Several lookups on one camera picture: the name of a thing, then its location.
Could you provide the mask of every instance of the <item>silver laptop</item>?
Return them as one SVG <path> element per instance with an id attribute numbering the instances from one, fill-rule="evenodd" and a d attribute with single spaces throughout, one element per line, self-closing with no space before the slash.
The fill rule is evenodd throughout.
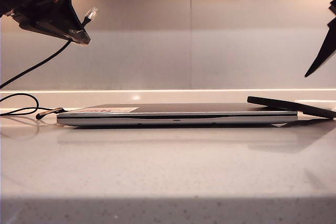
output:
<path id="1" fill-rule="evenodd" d="M 60 113 L 71 126 L 153 124 L 277 124 L 297 120 L 297 111 L 250 103 L 105 104 Z"/>

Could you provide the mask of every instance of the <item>charging cable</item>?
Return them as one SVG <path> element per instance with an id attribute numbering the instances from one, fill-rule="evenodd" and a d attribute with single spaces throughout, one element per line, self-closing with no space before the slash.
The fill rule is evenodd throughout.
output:
<path id="1" fill-rule="evenodd" d="M 82 22 L 83 27 L 85 27 L 89 22 L 91 22 L 95 18 L 96 14 L 97 14 L 97 11 L 98 11 L 98 9 L 95 8 L 95 7 L 93 7 L 91 10 L 89 10 L 86 13 L 85 18 L 84 18 L 84 20 Z M 18 78 L 24 76 L 25 74 L 33 71 L 34 69 L 36 69 L 36 68 L 44 65 L 45 63 L 49 62 L 50 60 L 54 59 L 61 52 L 63 52 L 70 45 L 71 42 L 72 42 L 72 40 L 67 41 L 57 52 L 55 52 L 54 54 L 52 54 L 51 56 L 49 56 L 45 60 L 39 62 L 38 64 L 36 64 L 36 65 L 34 65 L 34 66 L 26 69 L 25 71 L 17 74 L 13 78 L 11 78 L 8 81 L 4 82 L 3 84 L 0 85 L 0 89 L 2 89 L 3 87 L 7 86 L 10 83 L 12 83 L 13 81 L 17 80 Z M 24 108 L 21 108 L 21 109 L 9 111 L 9 112 L 6 112 L 6 113 L 1 113 L 0 116 L 5 116 L 5 115 L 29 115 L 29 114 L 35 113 L 37 110 L 46 110 L 46 112 L 42 112 L 42 113 L 39 113 L 39 114 L 36 115 L 36 119 L 40 120 L 41 118 L 43 118 L 47 114 L 51 114 L 51 113 L 58 114 L 58 113 L 61 113 L 61 112 L 66 112 L 66 110 L 64 110 L 63 108 L 49 109 L 49 108 L 40 107 L 37 98 L 35 96 L 33 96 L 31 94 L 27 94 L 27 93 L 15 93 L 15 94 L 11 94 L 11 95 L 8 95 L 8 96 L 0 99 L 0 102 L 2 102 L 4 100 L 7 100 L 8 98 L 11 98 L 11 97 L 14 97 L 14 96 L 18 96 L 18 95 L 23 95 L 23 96 L 27 96 L 27 97 L 32 98 L 35 101 L 36 105 L 32 106 L 32 107 L 24 107 Z M 20 111 L 31 110 L 31 109 L 33 109 L 33 110 L 29 111 L 29 112 L 18 113 Z"/>

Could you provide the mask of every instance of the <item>black plastic piece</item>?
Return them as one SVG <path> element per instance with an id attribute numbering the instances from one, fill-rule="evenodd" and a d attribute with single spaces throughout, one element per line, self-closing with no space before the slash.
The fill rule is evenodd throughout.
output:
<path id="1" fill-rule="evenodd" d="M 336 0 L 332 1 L 329 9 L 336 14 Z M 321 67 L 336 51 L 336 18 L 329 24 L 329 31 L 324 39 L 322 47 L 317 55 L 315 61 L 308 69 L 305 77 L 314 73 L 319 67 Z"/>
<path id="2" fill-rule="evenodd" d="M 79 44 L 90 42 L 71 0 L 0 0 L 2 15 L 11 16 L 25 30 Z"/>
<path id="3" fill-rule="evenodd" d="M 248 97 L 247 102 L 264 105 L 272 108 L 301 111 L 305 115 L 319 116 L 321 118 L 329 118 L 329 119 L 336 118 L 335 111 L 325 110 L 297 102 L 289 102 L 289 101 L 261 98 L 261 97 Z"/>

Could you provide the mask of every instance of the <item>quartz countertop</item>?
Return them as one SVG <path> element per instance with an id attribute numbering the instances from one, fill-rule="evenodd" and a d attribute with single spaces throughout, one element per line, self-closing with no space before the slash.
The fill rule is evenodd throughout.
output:
<path id="1" fill-rule="evenodd" d="M 336 223 L 336 122 L 93 127 L 1 118 L 1 221 Z"/>

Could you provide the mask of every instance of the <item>label on laptop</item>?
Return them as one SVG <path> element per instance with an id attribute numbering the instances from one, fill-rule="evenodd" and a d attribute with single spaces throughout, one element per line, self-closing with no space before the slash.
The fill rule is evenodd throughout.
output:
<path id="1" fill-rule="evenodd" d="M 139 107 L 109 107 L 109 108 L 85 108 L 80 110 L 71 111 L 70 113 L 128 113 Z"/>

